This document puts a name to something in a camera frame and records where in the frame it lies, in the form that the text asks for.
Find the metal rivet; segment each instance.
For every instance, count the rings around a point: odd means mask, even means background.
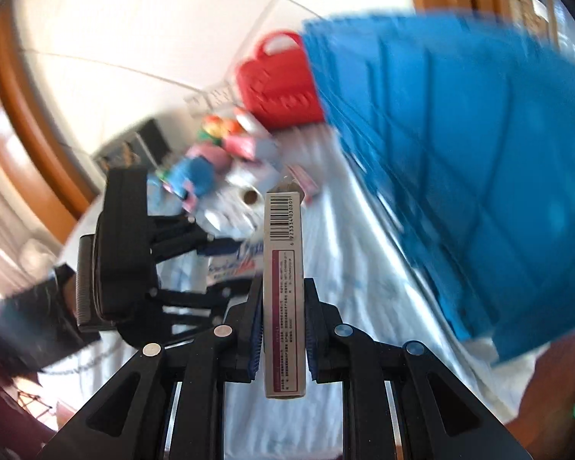
[[[413,356],[421,356],[425,352],[424,345],[417,341],[411,341],[406,345],[406,352]]]
[[[217,335],[217,337],[228,337],[232,333],[232,327],[230,325],[218,325],[213,330],[213,333]]]
[[[158,344],[156,342],[152,342],[150,344],[147,344],[143,348],[143,354],[145,356],[157,356],[160,354],[160,351],[162,351],[162,347],[160,346],[160,344]]]
[[[349,337],[354,333],[354,329],[352,329],[349,325],[342,323],[341,325],[334,327],[334,333],[340,337]]]

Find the toy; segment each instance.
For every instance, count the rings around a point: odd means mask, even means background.
[[[198,200],[215,186],[216,175],[230,169],[233,156],[276,164],[278,147],[267,132],[266,135],[259,138],[246,134],[234,119],[207,116],[197,134],[196,144],[159,177],[166,190],[183,200],[183,208],[193,212]]]
[[[250,135],[255,136],[256,138],[270,138],[268,130],[251,112],[248,112],[241,107],[234,107],[234,116],[243,129]]]
[[[212,141],[220,145],[227,135],[245,133],[243,127],[234,119],[224,119],[219,116],[206,116],[202,129],[198,132],[199,141]]]

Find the person's arm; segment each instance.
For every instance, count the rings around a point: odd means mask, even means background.
[[[0,374],[39,371],[98,340],[77,329],[74,311],[75,273],[67,265],[0,301]]]

